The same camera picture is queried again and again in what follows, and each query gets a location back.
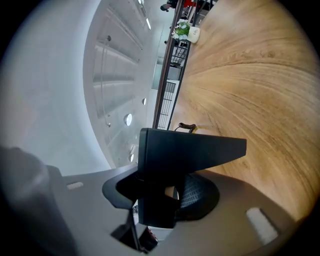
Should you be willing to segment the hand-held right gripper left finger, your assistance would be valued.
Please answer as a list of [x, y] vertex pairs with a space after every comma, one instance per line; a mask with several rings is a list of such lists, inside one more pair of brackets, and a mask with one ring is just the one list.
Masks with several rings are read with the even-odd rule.
[[138, 256], [111, 233], [126, 222], [128, 210], [115, 208], [103, 195], [103, 184], [137, 169], [135, 164], [80, 175], [62, 176], [48, 166], [50, 184], [79, 256]]

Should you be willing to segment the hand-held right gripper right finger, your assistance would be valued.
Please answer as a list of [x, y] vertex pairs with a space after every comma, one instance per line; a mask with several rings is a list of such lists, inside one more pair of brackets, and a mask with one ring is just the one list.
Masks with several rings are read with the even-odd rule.
[[242, 180], [202, 170], [220, 199], [204, 218], [178, 222], [159, 245], [161, 256], [271, 256], [293, 236], [295, 221], [281, 206]]

